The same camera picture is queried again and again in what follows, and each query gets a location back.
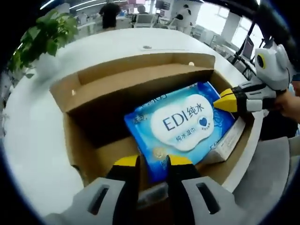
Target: human hand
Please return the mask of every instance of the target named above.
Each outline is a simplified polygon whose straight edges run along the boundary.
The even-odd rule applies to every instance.
[[[300,123],[300,97],[294,96],[287,90],[276,98],[275,106],[281,110],[283,116]]]

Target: small package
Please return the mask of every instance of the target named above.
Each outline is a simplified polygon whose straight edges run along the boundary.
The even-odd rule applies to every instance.
[[[166,155],[200,162],[234,124],[234,117],[215,109],[220,98],[209,82],[198,82],[162,95],[125,116],[145,156],[151,181],[166,178]]]

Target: green leaves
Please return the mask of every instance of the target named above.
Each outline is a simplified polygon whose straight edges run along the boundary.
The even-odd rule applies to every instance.
[[[52,39],[49,39],[47,41],[47,52],[50,55],[55,56],[57,49],[58,49],[58,45],[55,43],[55,41],[53,41]]]
[[[22,36],[22,46],[7,65],[12,72],[30,68],[31,63],[43,53],[55,56],[57,50],[70,43],[78,33],[76,19],[68,13],[59,14],[55,9],[36,22],[36,26],[29,28]]]

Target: gray gripper base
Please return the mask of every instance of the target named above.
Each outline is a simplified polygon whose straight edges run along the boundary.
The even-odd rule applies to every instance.
[[[125,182],[98,178],[73,198],[70,208],[61,214],[50,214],[45,217],[49,225],[112,225],[114,209]],[[107,192],[96,215],[91,208],[104,188]]]
[[[200,177],[182,181],[190,199],[195,225],[237,225],[244,218],[245,212],[234,201],[232,193],[224,189],[209,177]],[[217,201],[219,209],[211,214],[198,187],[206,185]]]

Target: white table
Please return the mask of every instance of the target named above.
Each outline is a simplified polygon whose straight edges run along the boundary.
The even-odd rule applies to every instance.
[[[144,45],[152,49],[143,49]],[[19,82],[6,107],[10,119],[5,124],[4,145],[16,184],[40,215],[62,212],[83,188],[80,176],[67,158],[62,113],[49,92],[53,81],[105,61],[171,52],[212,54],[216,57],[215,69],[231,85],[246,80],[221,55],[188,35],[176,30],[138,28],[103,32],[70,43],[58,51],[56,57],[62,68],[52,80],[40,82],[33,76]],[[257,133],[251,137],[255,145]],[[230,191],[236,188],[254,151],[253,148],[244,151],[225,181],[225,188]]]

